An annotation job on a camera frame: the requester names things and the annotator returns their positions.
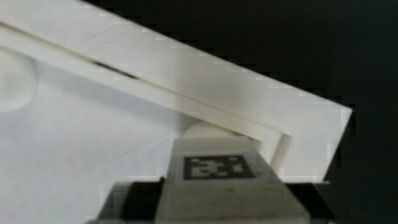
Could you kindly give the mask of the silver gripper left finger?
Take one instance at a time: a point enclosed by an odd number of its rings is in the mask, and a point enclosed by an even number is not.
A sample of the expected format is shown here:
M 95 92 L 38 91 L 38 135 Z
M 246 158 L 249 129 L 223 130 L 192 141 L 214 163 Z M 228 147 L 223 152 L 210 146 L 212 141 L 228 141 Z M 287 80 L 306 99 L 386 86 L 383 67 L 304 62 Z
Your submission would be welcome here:
M 166 178 L 114 184 L 98 217 L 86 224 L 155 224 Z

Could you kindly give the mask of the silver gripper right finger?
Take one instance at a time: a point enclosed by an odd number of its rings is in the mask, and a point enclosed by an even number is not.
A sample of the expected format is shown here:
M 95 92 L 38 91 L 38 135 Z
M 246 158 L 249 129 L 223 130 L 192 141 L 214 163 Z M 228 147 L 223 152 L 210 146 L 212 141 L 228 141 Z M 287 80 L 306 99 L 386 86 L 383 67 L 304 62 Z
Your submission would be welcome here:
M 313 183 L 288 183 L 288 189 L 310 212 L 311 224 L 336 224 L 336 216 Z

